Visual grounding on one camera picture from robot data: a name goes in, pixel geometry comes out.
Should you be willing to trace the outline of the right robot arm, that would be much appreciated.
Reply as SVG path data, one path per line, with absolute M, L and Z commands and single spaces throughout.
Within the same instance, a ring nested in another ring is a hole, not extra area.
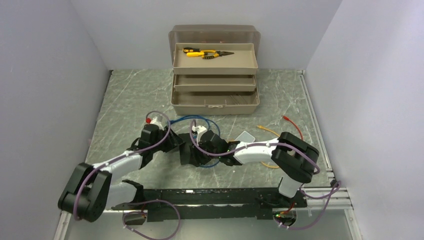
M 295 201 L 298 189 L 320 173 L 317 164 L 319 151 L 290 132 L 259 142 L 225 141 L 213 131 L 193 126 L 190 135 L 194 147 L 202 155 L 219 159 L 227 166 L 241 166 L 256 162 L 274 162 L 283 176 L 275 194 L 276 203 L 287 208 Z

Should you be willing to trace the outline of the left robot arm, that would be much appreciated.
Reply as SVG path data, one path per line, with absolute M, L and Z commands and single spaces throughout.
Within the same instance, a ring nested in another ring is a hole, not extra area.
M 144 168 L 157 152 L 168 153 L 184 143 L 168 126 L 146 124 L 122 154 L 95 164 L 80 163 L 73 170 L 57 206 L 77 220 L 96 221 L 104 210 L 125 204 L 139 209 L 144 201 L 144 186 L 124 179 L 116 180 Z

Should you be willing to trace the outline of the black network switch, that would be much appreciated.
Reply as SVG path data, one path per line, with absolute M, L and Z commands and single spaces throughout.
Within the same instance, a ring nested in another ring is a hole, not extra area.
M 210 157 L 194 146 L 189 133 L 181 133 L 178 136 L 182 139 L 182 144 L 179 146 L 179 159 L 181 165 L 200 167 L 210 162 Z

